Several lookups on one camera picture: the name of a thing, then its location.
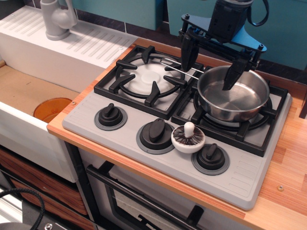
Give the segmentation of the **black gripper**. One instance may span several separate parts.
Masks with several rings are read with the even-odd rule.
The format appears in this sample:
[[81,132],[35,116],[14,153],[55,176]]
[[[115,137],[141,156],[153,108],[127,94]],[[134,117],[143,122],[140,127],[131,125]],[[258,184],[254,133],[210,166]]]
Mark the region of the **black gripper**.
[[[226,59],[233,59],[237,51],[226,47],[232,44],[245,49],[246,55],[256,63],[260,55],[266,52],[264,44],[250,36],[245,30],[245,23],[258,27],[266,23],[263,18],[254,23],[251,18],[251,0],[218,0],[210,18],[191,14],[182,15],[182,28],[179,30],[181,47],[181,66],[187,72],[195,64],[199,48],[206,49]],[[223,91],[230,90],[245,71],[249,71],[250,61],[236,58],[228,68]]]

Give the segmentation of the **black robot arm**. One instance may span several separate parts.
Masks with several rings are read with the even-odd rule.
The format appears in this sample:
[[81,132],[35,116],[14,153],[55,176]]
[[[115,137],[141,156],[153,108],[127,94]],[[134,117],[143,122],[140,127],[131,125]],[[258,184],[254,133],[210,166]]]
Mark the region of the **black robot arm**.
[[268,16],[253,23],[252,4],[251,0],[218,0],[211,18],[182,15],[179,31],[182,69],[188,71],[193,67],[200,48],[231,61],[224,78],[224,91],[230,90],[244,72],[255,70],[267,48],[246,32],[245,23],[262,26]]

